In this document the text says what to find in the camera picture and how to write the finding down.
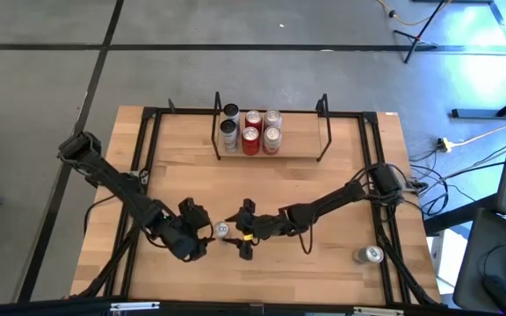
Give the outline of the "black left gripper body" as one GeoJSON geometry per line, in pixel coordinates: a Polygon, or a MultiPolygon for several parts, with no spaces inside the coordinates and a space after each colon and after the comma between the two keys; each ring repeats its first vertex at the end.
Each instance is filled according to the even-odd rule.
{"type": "Polygon", "coordinates": [[[163,230],[163,244],[183,262],[197,261],[205,254],[198,251],[199,230],[193,225],[193,206],[191,197],[179,203],[180,215],[175,217],[163,230]]]}

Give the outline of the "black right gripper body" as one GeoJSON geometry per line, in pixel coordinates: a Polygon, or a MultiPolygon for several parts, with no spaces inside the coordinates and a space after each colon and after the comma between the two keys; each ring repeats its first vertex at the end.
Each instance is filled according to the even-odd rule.
{"type": "Polygon", "coordinates": [[[239,256],[244,260],[251,260],[253,257],[254,240],[267,240],[272,236],[286,234],[289,230],[289,222],[286,215],[281,212],[279,215],[255,214],[256,204],[249,198],[243,200],[240,208],[246,210],[246,221],[237,223],[237,230],[250,235],[250,243],[239,246],[239,256]]]}

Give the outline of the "blue and silver beverage can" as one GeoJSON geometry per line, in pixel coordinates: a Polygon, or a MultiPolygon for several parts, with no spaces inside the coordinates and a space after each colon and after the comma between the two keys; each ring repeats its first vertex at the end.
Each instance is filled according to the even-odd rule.
{"type": "Polygon", "coordinates": [[[213,226],[213,236],[219,240],[228,238],[230,236],[230,226],[223,221],[217,222],[213,226]]]}

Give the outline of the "red Coca-Cola can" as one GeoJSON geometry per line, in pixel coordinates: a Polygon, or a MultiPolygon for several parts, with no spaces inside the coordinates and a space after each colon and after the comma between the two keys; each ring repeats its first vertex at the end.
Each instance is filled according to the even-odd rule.
{"type": "Polygon", "coordinates": [[[263,131],[263,115],[259,111],[248,111],[245,115],[245,126],[255,127],[260,133],[263,131]]]}
{"type": "Polygon", "coordinates": [[[248,126],[242,131],[242,151],[245,155],[256,155],[260,148],[259,131],[254,126],[248,126]]]}

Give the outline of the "silver and red beverage can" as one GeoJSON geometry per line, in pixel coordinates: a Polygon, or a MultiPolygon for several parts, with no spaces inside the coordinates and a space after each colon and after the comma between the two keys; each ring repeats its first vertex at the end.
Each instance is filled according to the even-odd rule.
{"type": "Polygon", "coordinates": [[[281,128],[282,126],[282,116],[278,110],[267,110],[264,114],[264,130],[269,127],[277,127],[281,128]]]}
{"type": "Polygon", "coordinates": [[[276,126],[268,127],[264,131],[263,151],[268,155],[276,154],[282,141],[282,132],[276,126]]]}

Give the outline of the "white Celsius Arctic Vibe can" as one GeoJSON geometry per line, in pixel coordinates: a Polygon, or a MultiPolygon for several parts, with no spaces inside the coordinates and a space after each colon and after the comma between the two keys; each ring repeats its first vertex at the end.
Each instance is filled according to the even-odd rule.
{"type": "Polygon", "coordinates": [[[220,123],[220,136],[224,150],[227,153],[235,153],[238,149],[238,127],[234,120],[225,119],[220,123]]]}

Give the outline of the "white slim can pink print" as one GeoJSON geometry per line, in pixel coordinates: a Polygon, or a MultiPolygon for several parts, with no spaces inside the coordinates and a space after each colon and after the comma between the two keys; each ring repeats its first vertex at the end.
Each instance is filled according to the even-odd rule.
{"type": "Polygon", "coordinates": [[[236,104],[226,104],[222,108],[224,119],[232,120],[237,126],[240,124],[240,110],[236,104]]]}

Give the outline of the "black rig crossbar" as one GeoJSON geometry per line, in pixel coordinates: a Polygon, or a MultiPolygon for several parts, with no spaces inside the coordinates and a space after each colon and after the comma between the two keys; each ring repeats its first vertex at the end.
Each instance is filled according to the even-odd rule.
{"type": "Polygon", "coordinates": [[[405,316],[506,316],[502,312],[451,309],[445,305],[385,306],[365,305],[292,305],[261,303],[218,303],[190,301],[159,302],[154,310],[110,312],[111,303],[122,303],[120,297],[72,298],[1,304],[0,316],[307,316],[308,314],[342,314],[351,316],[355,306],[403,310],[405,316]]]}

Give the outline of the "black desk leg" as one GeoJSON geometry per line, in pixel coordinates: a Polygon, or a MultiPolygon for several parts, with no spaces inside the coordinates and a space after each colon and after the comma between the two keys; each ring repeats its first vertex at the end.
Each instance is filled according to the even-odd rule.
{"type": "Polygon", "coordinates": [[[428,237],[435,236],[439,232],[465,222],[473,221],[480,211],[492,211],[495,207],[497,195],[481,198],[467,205],[462,205],[452,211],[435,215],[423,222],[425,233],[428,237]]]}

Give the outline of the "dark grey desk mat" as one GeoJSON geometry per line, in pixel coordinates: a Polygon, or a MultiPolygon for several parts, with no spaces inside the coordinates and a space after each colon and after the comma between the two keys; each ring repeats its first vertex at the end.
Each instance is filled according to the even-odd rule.
{"type": "Polygon", "coordinates": [[[483,286],[488,276],[498,277],[506,285],[506,219],[492,212],[479,212],[455,285],[455,304],[467,310],[499,312],[483,286]]]}

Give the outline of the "black stand foot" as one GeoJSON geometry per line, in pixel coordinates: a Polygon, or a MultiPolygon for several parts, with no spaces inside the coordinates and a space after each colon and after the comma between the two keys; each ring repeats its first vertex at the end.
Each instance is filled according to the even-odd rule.
{"type": "Polygon", "coordinates": [[[452,109],[455,119],[506,119],[506,105],[498,110],[486,109],[452,109]]]}

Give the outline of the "black tripod stand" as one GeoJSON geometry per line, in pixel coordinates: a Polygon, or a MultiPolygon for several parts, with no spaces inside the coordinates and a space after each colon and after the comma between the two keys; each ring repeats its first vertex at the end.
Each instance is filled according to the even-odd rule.
{"type": "Polygon", "coordinates": [[[403,22],[401,19],[399,19],[399,17],[397,16],[396,13],[394,13],[393,11],[389,12],[389,15],[392,18],[396,19],[398,22],[400,22],[402,25],[405,25],[405,26],[415,26],[415,25],[423,24],[423,26],[421,27],[421,30],[419,31],[419,33],[417,35],[410,34],[410,33],[407,33],[407,32],[403,32],[403,31],[400,31],[400,30],[393,30],[393,33],[395,35],[400,35],[400,36],[405,37],[406,39],[408,39],[410,41],[409,49],[408,49],[408,51],[406,53],[406,56],[403,59],[403,63],[404,64],[408,64],[410,58],[412,57],[413,53],[416,51],[417,47],[423,42],[422,41],[422,36],[425,33],[425,31],[428,29],[428,27],[430,26],[430,23],[432,22],[433,18],[445,6],[447,6],[448,4],[450,4],[451,1],[452,0],[440,0],[440,2],[438,3],[437,7],[435,8],[435,10],[427,18],[423,19],[419,23],[403,22]]]}

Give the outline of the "black computer mouse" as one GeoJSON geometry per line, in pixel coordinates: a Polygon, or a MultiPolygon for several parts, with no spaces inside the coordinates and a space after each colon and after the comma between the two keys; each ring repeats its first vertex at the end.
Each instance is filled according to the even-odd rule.
{"type": "Polygon", "coordinates": [[[497,308],[506,315],[506,282],[499,276],[487,275],[482,278],[482,286],[497,308]]]}

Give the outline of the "white metal bracket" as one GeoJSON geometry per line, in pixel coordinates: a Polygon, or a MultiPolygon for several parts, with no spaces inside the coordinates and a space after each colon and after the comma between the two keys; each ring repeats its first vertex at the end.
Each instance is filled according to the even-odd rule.
{"type": "Polygon", "coordinates": [[[160,308],[159,302],[122,302],[122,303],[111,303],[110,312],[131,312],[131,311],[143,311],[143,310],[154,310],[160,308]]]}
{"type": "Polygon", "coordinates": [[[355,306],[351,316],[405,316],[403,310],[355,306]]]}

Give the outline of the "black aluminium table frame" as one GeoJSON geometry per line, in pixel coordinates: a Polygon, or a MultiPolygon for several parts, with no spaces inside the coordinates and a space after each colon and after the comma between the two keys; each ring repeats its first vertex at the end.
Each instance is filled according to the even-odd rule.
{"type": "MultiPolygon", "coordinates": [[[[259,213],[313,201],[346,183],[376,161],[408,169],[396,114],[336,112],[330,117],[332,142],[316,159],[222,157],[212,142],[209,109],[164,112],[146,122],[157,145],[148,193],[176,208],[190,197],[213,221],[233,215],[249,198],[259,213]]],[[[112,292],[131,299],[299,305],[384,305],[381,268],[357,264],[352,254],[375,240],[372,208],[366,201],[320,218],[306,255],[300,238],[261,242],[250,261],[222,241],[208,246],[196,262],[181,262],[168,250],[140,238],[131,268],[120,266],[112,292]]]]}

